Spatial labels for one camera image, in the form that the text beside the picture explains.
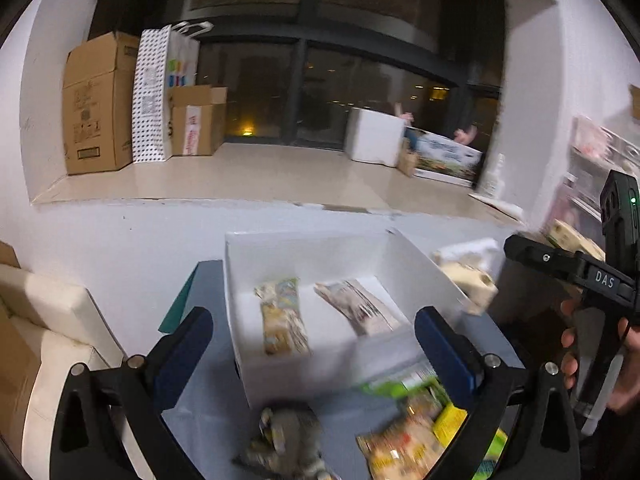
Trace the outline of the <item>person's right hand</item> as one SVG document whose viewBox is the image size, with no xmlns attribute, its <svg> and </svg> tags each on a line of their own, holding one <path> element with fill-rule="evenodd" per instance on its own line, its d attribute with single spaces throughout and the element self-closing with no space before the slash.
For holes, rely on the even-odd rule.
<svg viewBox="0 0 640 480">
<path fill-rule="evenodd" d="M 629 325 L 626 318 L 618 323 L 618 332 L 627 349 L 624 364 L 618 375 L 616 385 L 608 399 L 608 408 L 623 415 L 639 403 L 640 364 L 639 364 L 639 327 Z M 562 347 L 567 351 L 561 362 L 565 388 L 571 389 L 576 380 L 578 362 L 568 349 L 574 344 L 576 332 L 573 327 L 564 330 L 561 337 Z"/>
</svg>

